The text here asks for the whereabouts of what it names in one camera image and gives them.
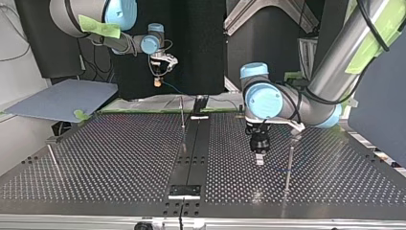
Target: small orange object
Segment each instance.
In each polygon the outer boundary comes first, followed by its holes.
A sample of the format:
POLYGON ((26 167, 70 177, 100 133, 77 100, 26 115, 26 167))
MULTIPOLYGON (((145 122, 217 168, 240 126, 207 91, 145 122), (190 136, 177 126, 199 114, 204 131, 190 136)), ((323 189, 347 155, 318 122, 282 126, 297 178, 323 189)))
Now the small orange object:
POLYGON ((155 87, 159 88, 162 86, 162 83, 160 80, 155 80, 154 85, 155 85, 155 87))

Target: yellow-green tape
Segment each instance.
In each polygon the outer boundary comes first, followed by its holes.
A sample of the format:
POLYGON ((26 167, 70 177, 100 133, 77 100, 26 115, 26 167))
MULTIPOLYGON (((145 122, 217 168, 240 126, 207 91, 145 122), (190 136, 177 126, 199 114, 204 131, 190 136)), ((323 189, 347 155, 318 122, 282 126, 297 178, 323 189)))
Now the yellow-green tape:
MULTIPOLYGON (((390 0, 376 20, 374 25, 388 46, 392 45, 401 35, 398 28, 405 19, 405 14, 406 0, 390 0)), ((361 74, 368 63, 370 63, 373 58, 378 57, 382 52, 382 47, 376 41, 373 34, 369 32, 357 53, 352 58, 346 73, 361 74)))
POLYGON ((120 38, 122 33, 118 24, 101 23, 84 15, 79 15, 79 24, 84 32, 91 32, 97 35, 120 38))

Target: perforated metal tabletop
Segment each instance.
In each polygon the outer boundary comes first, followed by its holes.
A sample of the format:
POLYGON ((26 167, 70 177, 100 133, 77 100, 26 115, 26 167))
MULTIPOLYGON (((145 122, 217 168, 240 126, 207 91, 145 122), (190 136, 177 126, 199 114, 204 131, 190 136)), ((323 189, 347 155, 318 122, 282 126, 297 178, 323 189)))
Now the perforated metal tabletop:
POLYGON ((289 126, 257 165, 233 113, 101 115, 0 177, 0 214, 406 220, 406 179, 347 133, 307 128, 284 192, 289 126), (169 200, 199 185, 199 200, 169 200))

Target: black backdrop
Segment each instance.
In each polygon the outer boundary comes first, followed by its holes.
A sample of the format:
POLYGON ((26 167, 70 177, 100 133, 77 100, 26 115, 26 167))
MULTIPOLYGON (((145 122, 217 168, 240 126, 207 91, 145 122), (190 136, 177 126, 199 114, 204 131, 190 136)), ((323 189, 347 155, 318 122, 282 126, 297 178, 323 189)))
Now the black backdrop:
MULTIPOLYGON (((144 35, 149 23, 164 24, 166 38, 173 41, 168 53, 179 60, 166 82, 186 94, 215 95, 224 91, 225 14, 225 0, 138 0, 137 24, 127 33, 144 35)), ((153 86, 146 55, 111 57, 123 99, 174 92, 153 86)))

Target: optical breadboard table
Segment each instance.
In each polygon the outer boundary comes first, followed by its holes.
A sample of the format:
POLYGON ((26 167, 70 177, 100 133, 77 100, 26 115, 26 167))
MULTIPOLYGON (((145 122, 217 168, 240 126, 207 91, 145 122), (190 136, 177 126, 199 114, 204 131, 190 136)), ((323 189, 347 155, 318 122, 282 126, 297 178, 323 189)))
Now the optical breadboard table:
POLYGON ((291 127, 271 127, 263 165, 244 129, 236 113, 188 119, 186 128, 180 114, 99 115, 0 177, 0 229, 134 229, 158 220, 406 229, 406 178, 346 132, 304 130, 286 193, 291 127), (176 199, 173 188, 197 192, 176 199))

